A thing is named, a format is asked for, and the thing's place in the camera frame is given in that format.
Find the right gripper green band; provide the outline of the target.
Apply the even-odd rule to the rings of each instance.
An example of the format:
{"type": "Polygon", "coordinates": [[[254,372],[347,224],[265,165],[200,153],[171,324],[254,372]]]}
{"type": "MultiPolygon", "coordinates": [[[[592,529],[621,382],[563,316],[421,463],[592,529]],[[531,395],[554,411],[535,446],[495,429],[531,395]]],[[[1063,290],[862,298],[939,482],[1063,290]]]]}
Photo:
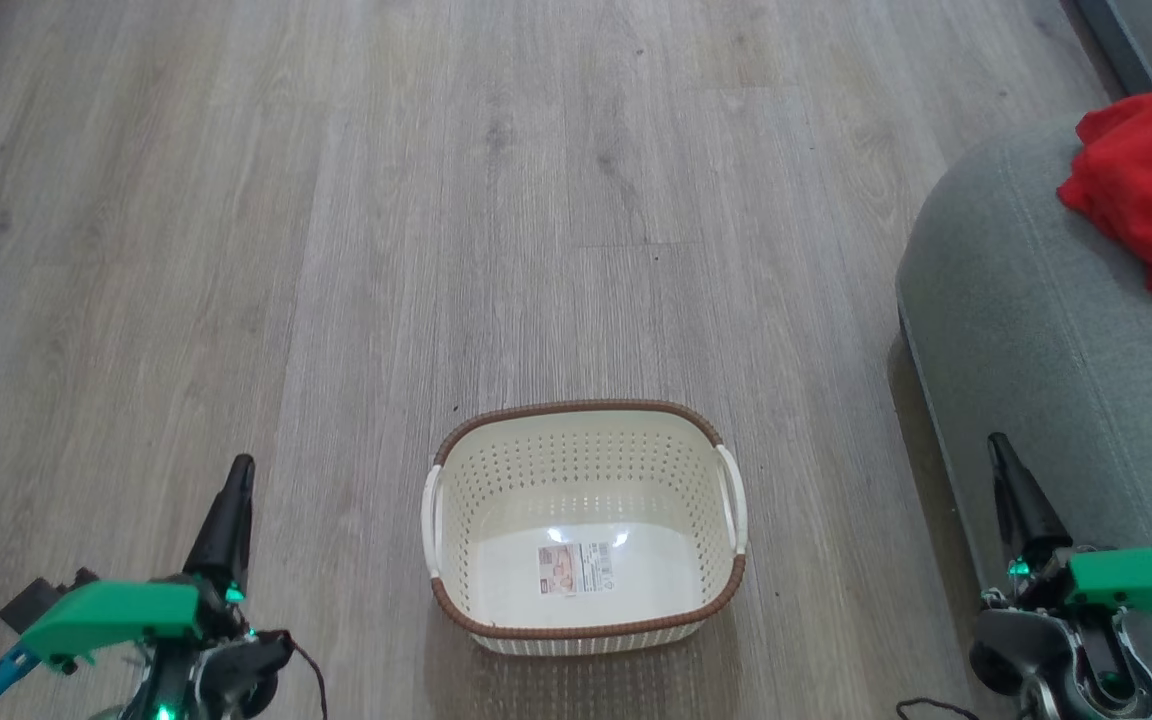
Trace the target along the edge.
{"type": "Polygon", "coordinates": [[[984,684],[1020,720],[1152,720],[1152,670],[1126,629],[1152,615],[1152,547],[1073,547],[1009,437],[987,448],[1010,585],[984,594],[984,684]]]}

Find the paper label sticker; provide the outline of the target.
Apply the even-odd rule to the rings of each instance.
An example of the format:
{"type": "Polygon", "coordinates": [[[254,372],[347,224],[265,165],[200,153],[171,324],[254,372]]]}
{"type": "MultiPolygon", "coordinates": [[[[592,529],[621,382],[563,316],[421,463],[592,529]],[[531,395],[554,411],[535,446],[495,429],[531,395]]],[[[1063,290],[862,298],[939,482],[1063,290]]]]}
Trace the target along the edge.
{"type": "Polygon", "coordinates": [[[611,541],[550,544],[538,548],[541,597],[575,597],[616,591],[611,541]]]}

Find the white perforated laundry basket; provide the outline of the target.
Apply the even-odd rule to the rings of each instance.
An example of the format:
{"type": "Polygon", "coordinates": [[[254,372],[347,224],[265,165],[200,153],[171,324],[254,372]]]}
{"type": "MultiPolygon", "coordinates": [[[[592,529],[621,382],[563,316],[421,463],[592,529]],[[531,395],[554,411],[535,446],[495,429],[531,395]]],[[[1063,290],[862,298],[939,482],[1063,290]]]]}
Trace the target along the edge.
{"type": "Polygon", "coordinates": [[[721,434],[690,407],[589,400],[465,420],[420,497],[431,592],[485,650],[622,653],[689,638],[748,564],[748,497],[721,434]],[[541,597],[538,548],[611,541],[616,591],[541,597]]]}

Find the grey fabric sofa seat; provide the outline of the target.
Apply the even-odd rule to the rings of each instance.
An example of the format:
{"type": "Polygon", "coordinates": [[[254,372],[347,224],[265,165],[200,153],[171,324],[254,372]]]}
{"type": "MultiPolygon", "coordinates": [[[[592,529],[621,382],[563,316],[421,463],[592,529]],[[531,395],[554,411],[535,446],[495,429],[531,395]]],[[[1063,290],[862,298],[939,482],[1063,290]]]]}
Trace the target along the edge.
{"type": "Polygon", "coordinates": [[[1152,544],[1146,270],[1059,200],[1079,115],[980,143],[915,219],[895,291],[979,588],[1005,588],[990,434],[1075,541],[1152,544]]]}

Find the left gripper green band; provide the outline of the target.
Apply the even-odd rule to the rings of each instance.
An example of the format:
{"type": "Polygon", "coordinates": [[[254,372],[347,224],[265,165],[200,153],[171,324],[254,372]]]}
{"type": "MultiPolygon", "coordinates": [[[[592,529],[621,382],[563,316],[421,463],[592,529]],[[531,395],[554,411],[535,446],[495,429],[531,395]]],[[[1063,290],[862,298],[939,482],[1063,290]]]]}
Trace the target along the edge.
{"type": "Polygon", "coordinates": [[[234,457],[185,559],[198,579],[97,579],[65,594],[20,643],[67,675],[97,650],[132,644],[143,655],[131,700],[94,720],[251,720],[253,673],[238,664],[253,634],[247,600],[255,460],[234,457]]]}

